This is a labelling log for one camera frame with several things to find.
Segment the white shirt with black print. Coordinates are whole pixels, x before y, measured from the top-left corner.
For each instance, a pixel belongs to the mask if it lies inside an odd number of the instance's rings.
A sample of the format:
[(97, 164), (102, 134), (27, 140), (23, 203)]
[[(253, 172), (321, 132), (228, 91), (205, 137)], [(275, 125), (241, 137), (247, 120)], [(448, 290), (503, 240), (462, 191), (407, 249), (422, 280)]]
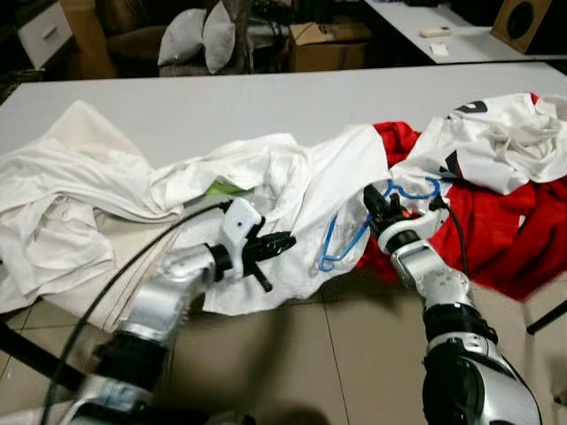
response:
[(467, 102), (425, 127), (408, 157), (390, 167), (396, 182), (466, 181), (502, 195), (567, 174), (567, 102), (516, 93)]

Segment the white desk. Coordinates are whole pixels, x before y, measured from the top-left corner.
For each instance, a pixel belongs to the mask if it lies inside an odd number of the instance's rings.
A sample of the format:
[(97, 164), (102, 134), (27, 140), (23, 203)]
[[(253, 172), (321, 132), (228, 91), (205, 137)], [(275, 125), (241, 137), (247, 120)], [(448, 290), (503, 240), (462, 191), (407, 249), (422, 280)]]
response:
[[(386, 23), (412, 44), (414, 53), (424, 54), (434, 65), (477, 64), (478, 62), (532, 62), (566, 60), (566, 54), (523, 54), (491, 34), (489, 26), (474, 26), (451, 11), (448, 4), (437, 7), (415, 7), (405, 3), (363, 0)], [(447, 26), (453, 33), (438, 39), (423, 39), (423, 28)], [(433, 57), (431, 43), (448, 45), (450, 56)]]

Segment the brown wooden cabinet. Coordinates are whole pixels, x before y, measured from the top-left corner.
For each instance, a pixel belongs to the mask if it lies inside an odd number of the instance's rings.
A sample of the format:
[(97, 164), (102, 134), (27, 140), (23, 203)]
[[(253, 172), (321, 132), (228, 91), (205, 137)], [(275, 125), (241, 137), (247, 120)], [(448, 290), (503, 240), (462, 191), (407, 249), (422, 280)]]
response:
[(97, 0), (59, 0), (74, 39), (67, 60), (69, 80), (116, 80), (119, 77), (106, 45)]

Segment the white textured shirt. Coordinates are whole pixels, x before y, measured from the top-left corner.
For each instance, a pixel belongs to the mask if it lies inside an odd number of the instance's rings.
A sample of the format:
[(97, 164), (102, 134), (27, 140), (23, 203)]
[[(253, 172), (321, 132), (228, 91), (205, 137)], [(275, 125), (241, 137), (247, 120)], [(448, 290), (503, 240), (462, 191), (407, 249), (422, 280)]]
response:
[(291, 134), (230, 142), (155, 171), (150, 194), (159, 206), (181, 206), (214, 183), (227, 183), (251, 191), (252, 203), (266, 219), (264, 232), (295, 235), (294, 247), (260, 263), (272, 291), (264, 291), (254, 278), (207, 289), (204, 311), (236, 316), (311, 297), (329, 279), (351, 271), (361, 257), (360, 246), (329, 271), (317, 263), (351, 242), (366, 218), (361, 192), (390, 175), (384, 138), (374, 127), (360, 125), (312, 146), (300, 145)]

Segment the grey curtain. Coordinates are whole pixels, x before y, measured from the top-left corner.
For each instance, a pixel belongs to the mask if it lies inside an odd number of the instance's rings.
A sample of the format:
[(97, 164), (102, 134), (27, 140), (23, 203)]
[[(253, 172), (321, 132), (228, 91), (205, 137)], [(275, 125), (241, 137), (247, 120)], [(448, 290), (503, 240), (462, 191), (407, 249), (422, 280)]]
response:
[(252, 73), (252, 48), (248, 41), (248, 25), (252, 15), (252, 0), (220, 0), (235, 25), (234, 48), (221, 74)]

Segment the wooden speaker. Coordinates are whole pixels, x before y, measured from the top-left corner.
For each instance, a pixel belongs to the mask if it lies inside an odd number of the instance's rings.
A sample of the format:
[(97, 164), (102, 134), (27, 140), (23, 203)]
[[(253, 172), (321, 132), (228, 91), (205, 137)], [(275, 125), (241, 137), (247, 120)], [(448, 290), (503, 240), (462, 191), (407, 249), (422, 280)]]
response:
[(566, 12), (563, 0), (505, 0), (493, 34), (523, 54), (564, 54)]

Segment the blue clothes hanger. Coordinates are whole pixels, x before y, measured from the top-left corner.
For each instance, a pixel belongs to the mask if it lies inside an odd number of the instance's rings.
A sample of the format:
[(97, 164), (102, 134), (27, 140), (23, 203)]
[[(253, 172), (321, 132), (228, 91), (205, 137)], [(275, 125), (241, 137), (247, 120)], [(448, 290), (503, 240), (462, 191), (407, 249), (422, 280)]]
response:
[[(434, 177), (412, 177), (386, 179), (374, 185), (381, 198), (388, 203), (400, 202), (402, 210), (408, 211), (410, 218), (423, 214), (430, 216), (426, 234), (433, 234), (440, 227), (437, 214), (430, 211), (430, 203), (443, 199), (445, 183)], [(363, 196), (358, 194), (332, 215), (317, 246), (315, 268), (313, 271), (331, 273), (345, 271), (357, 263), (365, 250), (365, 240), (373, 235), (371, 220), (373, 214), (366, 211)]]

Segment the red garment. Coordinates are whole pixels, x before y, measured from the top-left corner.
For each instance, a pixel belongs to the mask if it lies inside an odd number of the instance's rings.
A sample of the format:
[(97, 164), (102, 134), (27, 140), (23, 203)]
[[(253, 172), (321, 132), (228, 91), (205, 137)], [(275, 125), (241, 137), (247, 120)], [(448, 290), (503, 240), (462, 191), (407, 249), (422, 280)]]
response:
[[(416, 131), (405, 122), (386, 121), (374, 124), (374, 129), (381, 136), (388, 165), (397, 165), (408, 157), (410, 147), (414, 147), (420, 131)], [(456, 212), (459, 222), (451, 222), (450, 214), (442, 209), (445, 219), (437, 231), (428, 240), (439, 255), (451, 267), (460, 267), (466, 273), (471, 271), (471, 280), (485, 284), (485, 275), (490, 260), (497, 258), (508, 249), (518, 234), (521, 222), (523, 201), (511, 195), (500, 195), (494, 191), (479, 188), (468, 182), (457, 182), (443, 190), (443, 197)], [(466, 254), (469, 254), (469, 268), (462, 267), (461, 239), (465, 239)], [(393, 279), (394, 268), (389, 256), (382, 254), (377, 242), (372, 237), (366, 243), (365, 251), (358, 259), (356, 268), (373, 272), (381, 278)]]
[(567, 177), (526, 183), (511, 197), (523, 201), (524, 222), (495, 260), (495, 284), (502, 295), (523, 301), (566, 271)]

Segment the white drawer unit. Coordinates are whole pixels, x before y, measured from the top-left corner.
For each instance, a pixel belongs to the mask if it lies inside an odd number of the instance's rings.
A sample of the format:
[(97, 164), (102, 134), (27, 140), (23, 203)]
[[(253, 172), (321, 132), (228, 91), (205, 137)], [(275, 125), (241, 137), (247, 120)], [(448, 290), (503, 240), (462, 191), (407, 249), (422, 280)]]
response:
[(73, 44), (73, 29), (60, 0), (20, 0), (13, 9), (13, 17), (18, 40), (39, 72)]

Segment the grey pillow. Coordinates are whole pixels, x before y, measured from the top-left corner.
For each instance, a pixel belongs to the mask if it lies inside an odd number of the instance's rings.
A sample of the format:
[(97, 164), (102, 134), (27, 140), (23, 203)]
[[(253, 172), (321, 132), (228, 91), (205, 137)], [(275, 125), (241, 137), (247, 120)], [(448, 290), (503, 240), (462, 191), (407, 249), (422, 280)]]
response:
[(167, 24), (159, 44), (159, 67), (187, 62), (203, 49), (206, 16), (206, 9), (187, 9)]
[(237, 41), (236, 23), (224, 0), (218, 0), (206, 15), (202, 37), (206, 69), (217, 74), (229, 64)]

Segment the white shirt with green print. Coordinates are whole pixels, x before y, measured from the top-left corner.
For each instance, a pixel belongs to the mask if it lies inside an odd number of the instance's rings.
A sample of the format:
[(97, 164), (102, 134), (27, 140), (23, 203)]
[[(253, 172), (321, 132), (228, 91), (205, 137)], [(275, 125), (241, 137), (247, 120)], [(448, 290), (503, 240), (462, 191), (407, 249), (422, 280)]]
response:
[(80, 288), (116, 267), (96, 211), (142, 223), (171, 221), (215, 183), (262, 185), (263, 165), (244, 153), (194, 158), (155, 169), (139, 157), (97, 145), (108, 121), (83, 102), (60, 124), (76, 144), (45, 136), (0, 155), (0, 313), (41, 296)]

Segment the cardboard box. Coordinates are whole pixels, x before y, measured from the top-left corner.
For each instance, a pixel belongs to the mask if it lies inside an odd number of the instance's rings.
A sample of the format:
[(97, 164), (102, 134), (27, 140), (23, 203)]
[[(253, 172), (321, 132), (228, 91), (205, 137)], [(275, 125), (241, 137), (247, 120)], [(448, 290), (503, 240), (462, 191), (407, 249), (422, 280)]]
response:
[(363, 69), (372, 33), (365, 23), (289, 25), (289, 72)]

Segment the black table leg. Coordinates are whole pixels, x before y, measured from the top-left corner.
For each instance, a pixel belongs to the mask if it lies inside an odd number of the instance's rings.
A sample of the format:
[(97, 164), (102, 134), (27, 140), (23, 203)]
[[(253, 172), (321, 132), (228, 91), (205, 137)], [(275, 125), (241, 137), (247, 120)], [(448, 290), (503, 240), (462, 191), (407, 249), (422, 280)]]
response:
[(551, 323), (554, 323), (559, 317), (563, 317), (567, 314), (567, 301), (563, 301), (560, 305), (551, 309), (550, 312), (539, 317), (534, 323), (527, 325), (526, 332), (527, 335), (536, 335), (536, 333), (542, 331)]
[(33, 371), (39, 372), (45, 377), (52, 379), (57, 368), (62, 371), (57, 377), (57, 384), (69, 391), (77, 391), (85, 379), (85, 374), (78, 369), (62, 363), (60, 357), (45, 351), (40, 345), (32, 343), (20, 335), (15, 329), (9, 328), (7, 324), (0, 323), (0, 352), (16, 358)]

